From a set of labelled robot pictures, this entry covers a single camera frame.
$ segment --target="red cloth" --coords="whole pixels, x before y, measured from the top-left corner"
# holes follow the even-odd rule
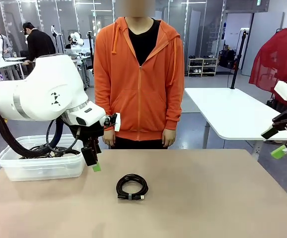
[[[285,103],[274,91],[278,80],[287,82],[287,29],[262,46],[254,60],[249,83],[274,93],[278,101]]]

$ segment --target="fluorescent light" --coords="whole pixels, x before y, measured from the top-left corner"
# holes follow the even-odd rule
[[[112,11],[112,10],[91,10],[91,11]]]
[[[101,4],[100,2],[97,3],[91,3],[91,2],[77,2],[76,4],[89,4],[89,5],[93,5],[93,4]]]
[[[182,2],[181,4],[196,4],[196,3],[207,3],[206,1],[198,1],[198,2]]]

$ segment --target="white storage box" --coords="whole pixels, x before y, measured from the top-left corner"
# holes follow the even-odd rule
[[[23,147],[31,149],[46,143],[46,135],[23,136],[16,139]],[[73,144],[71,134],[62,135],[58,146],[69,147]],[[83,144],[77,141],[74,150],[80,151]],[[11,181],[29,181],[44,179],[74,178],[81,175],[85,160],[82,153],[78,155],[64,155],[59,158],[22,159],[9,146],[0,153],[0,166],[4,168]]]

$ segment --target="black hair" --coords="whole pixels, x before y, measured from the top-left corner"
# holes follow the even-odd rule
[[[25,30],[26,28],[29,28],[30,30],[32,30],[32,29],[35,28],[35,27],[34,27],[34,25],[32,25],[31,22],[25,22],[25,23],[23,24],[23,29]]]

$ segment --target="orange hoodie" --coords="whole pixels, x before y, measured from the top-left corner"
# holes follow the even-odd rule
[[[181,115],[184,57],[180,35],[161,21],[157,43],[142,66],[136,58],[124,17],[96,37],[95,100],[108,115],[120,113],[116,136],[158,140],[175,130]]]

